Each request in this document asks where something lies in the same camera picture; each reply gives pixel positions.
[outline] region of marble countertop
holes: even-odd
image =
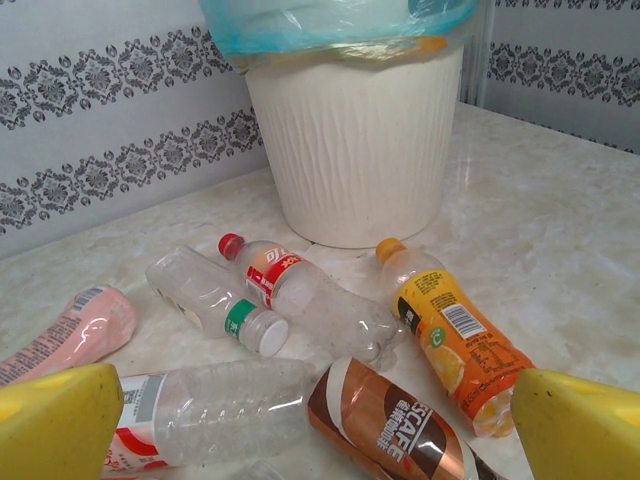
[[[463,104],[454,130],[443,208],[407,244],[445,263],[539,367],[640,390],[640,157]],[[0,357],[49,326],[77,291],[100,283],[121,289],[142,315],[131,342],[105,359],[121,375],[249,356],[231,339],[205,338],[144,277],[176,243],[217,256],[228,231],[279,241],[345,288],[378,298],[373,251],[298,237],[261,170],[0,262]],[[301,354],[295,338],[292,345],[280,355]],[[516,435],[472,438],[416,342],[399,348],[386,375],[458,427],[499,473],[532,478]],[[273,462],[289,480],[365,478],[319,439]],[[190,467],[170,478],[223,479],[237,468]]]

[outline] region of white trash can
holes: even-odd
[[[369,248],[438,213],[463,47],[372,67],[281,63],[246,74],[284,215],[310,241]]]

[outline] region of yellow plastic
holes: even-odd
[[[640,478],[640,394],[530,369],[511,413],[536,480]]]
[[[107,364],[1,388],[0,478],[99,479],[122,407]]]
[[[407,247],[397,238],[386,238],[378,244],[376,257],[378,257],[380,265],[384,265],[391,258],[391,255],[406,249]]]

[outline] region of red bottle cap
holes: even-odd
[[[236,233],[227,233],[218,242],[218,251],[227,260],[234,260],[244,246],[244,238]]]

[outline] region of barcode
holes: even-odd
[[[79,312],[93,297],[102,292],[103,290],[99,287],[93,287],[89,290],[85,290],[78,296],[78,298],[76,298],[76,302],[73,304],[72,310]]]
[[[138,390],[129,390],[127,392],[124,392],[124,404],[131,405],[132,403],[134,403],[136,401],[137,393]]]
[[[478,319],[459,303],[445,308],[442,314],[464,340],[487,331]]]

